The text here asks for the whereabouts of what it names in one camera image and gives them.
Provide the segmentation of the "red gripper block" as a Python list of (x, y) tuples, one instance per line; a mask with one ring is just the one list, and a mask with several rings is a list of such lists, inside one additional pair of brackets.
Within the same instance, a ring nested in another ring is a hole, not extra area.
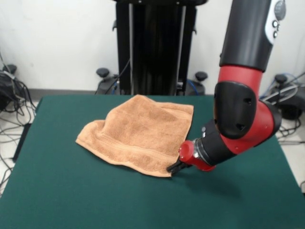
[(201, 171), (212, 171), (215, 168), (215, 166), (211, 166), (204, 161), (199, 150), (195, 148), (195, 143), (190, 140), (186, 140), (181, 144), (179, 156), (180, 160), (167, 167), (167, 171), (179, 172), (190, 166), (195, 166)]

